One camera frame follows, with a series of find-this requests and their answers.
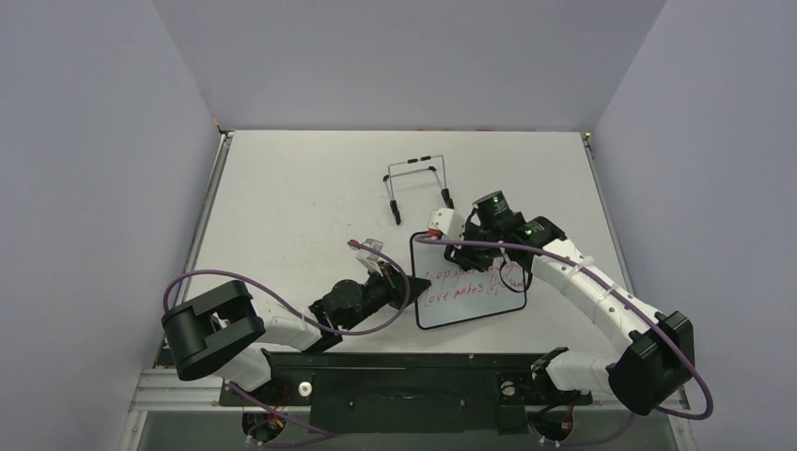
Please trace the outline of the small whiteboard black frame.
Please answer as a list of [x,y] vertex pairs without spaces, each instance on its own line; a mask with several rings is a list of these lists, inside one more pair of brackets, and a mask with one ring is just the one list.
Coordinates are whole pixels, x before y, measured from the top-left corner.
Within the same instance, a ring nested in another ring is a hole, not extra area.
[[465,270],[445,259],[442,245],[410,240],[414,276],[430,281],[415,301],[416,324],[431,330],[525,308],[529,274],[497,257],[487,270]]

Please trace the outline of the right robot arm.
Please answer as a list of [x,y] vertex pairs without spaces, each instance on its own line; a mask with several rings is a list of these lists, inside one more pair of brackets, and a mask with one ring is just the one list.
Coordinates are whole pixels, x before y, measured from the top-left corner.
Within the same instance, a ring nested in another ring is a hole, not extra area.
[[550,219],[524,218],[500,191],[479,198],[471,214],[431,213],[432,236],[448,242],[445,259],[485,272],[496,259],[515,263],[532,280],[555,288],[608,339],[615,355],[556,348],[531,366],[530,388],[543,401],[568,392],[614,396],[629,411],[647,415],[695,370],[694,328],[682,313],[666,315],[636,299],[583,253]]

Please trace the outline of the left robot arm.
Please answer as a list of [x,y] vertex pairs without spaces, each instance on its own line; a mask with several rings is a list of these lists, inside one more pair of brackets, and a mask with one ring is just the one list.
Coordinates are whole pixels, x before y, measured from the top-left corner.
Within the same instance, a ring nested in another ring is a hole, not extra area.
[[182,381],[216,375],[239,385],[258,404],[279,395],[280,378],[259,344],[321,353],[357,336],[356,326],[389,305],[401,311],[431,286],[429,279],[402,276],[383,264],[365,283],[337,282],[331,291],[297,315],[273,310],[261,317],[241,278],[166,308],[165,338]]

